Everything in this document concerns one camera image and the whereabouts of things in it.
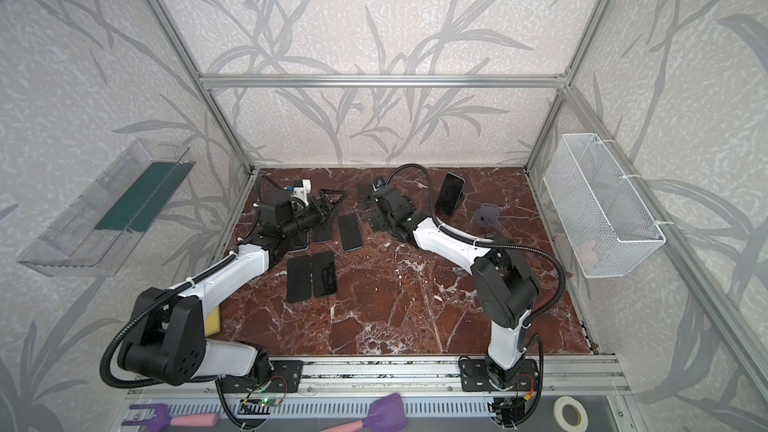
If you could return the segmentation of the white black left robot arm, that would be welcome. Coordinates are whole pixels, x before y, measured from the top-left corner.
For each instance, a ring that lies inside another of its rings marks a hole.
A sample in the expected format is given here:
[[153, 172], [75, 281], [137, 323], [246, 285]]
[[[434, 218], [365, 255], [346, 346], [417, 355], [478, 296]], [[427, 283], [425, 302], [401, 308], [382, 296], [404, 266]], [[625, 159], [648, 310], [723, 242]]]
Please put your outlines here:
[[344, 191], [322, 189], [301, 200], [281, 189], [263, 200], [252, 231], [234, 251], [169, 289], [151, 287], [137, 297], [130, 320], [101, 358], [102, 381], [134, 389], [255, 376], [259, 349], [207, 338], [205, 319], [246, 283], [279, 265], [297, 237], [328, 223], [346, 197]]

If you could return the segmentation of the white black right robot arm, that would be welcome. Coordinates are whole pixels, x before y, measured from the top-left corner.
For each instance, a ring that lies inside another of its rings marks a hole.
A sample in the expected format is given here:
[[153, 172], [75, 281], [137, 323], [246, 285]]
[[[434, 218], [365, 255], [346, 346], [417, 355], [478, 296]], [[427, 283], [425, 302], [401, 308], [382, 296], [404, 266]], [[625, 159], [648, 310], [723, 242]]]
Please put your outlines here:
[[539, 285], [522, 252], [491, 246], [470, 237], [419, 210], [392, 184], [372, 194], [376, 209], [371, 223], [394, 238], [439, 255], [468, 272], [478, 301], [491, 321], [491, 339], [485, 354], [489, 381], [509, 389], [525, 359], [525, 337], [539, 295]]

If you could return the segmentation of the grey phone stand front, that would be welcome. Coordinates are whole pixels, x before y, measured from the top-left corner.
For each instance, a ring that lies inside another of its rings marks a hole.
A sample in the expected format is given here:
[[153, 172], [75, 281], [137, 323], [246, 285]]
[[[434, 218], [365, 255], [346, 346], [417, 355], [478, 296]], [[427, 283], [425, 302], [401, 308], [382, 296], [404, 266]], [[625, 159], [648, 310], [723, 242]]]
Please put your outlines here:
[[514, 246], [513, 241], [500, 232], [496, 232], [489, 241], [494, 249], [511, 249]]

